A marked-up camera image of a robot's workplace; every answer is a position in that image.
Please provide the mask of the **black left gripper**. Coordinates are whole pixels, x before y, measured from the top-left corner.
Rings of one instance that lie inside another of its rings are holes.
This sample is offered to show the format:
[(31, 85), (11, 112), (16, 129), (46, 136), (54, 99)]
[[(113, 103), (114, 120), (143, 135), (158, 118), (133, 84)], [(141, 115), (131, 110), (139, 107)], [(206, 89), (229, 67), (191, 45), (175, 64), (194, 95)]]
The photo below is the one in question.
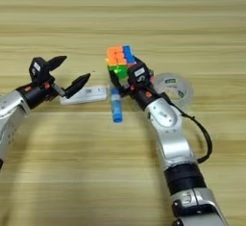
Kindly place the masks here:
[[(66, 56), (57, 56), (49, 60), (47, 62), (48, 70), (55, 70), (66, 59)], [(45, 101), (52, 101), (57, 96), (65, 96), (66, 98), (72, 97), (84, 87), (89, 77), (89, 73), (78, 77), (67, 89), (56, 85), (55, 78), (50, 76), (49, 78), (44, 79), (42, 82), (34, 79), (30, 84), (21, 86), (16, 90), (21, 94), (28, 107), (32, 110)]]

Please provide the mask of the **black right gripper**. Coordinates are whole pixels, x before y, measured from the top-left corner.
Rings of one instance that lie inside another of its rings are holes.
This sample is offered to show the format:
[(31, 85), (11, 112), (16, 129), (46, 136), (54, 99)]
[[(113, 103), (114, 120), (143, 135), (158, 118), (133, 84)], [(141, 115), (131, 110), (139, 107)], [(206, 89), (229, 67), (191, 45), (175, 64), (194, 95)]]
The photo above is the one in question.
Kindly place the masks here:
[[(147, 65), (138, 57), (134, 56), (138, 65)], [(144, 111), (148, 105), (160, 99), (160, 95), (154, 90), (149, 76), (129, 76), (126, 83), (120, 84), (119, 79), (113, 70), (109, 71), (112, 84), (119, 90), (122, 96), (129, 95)]]

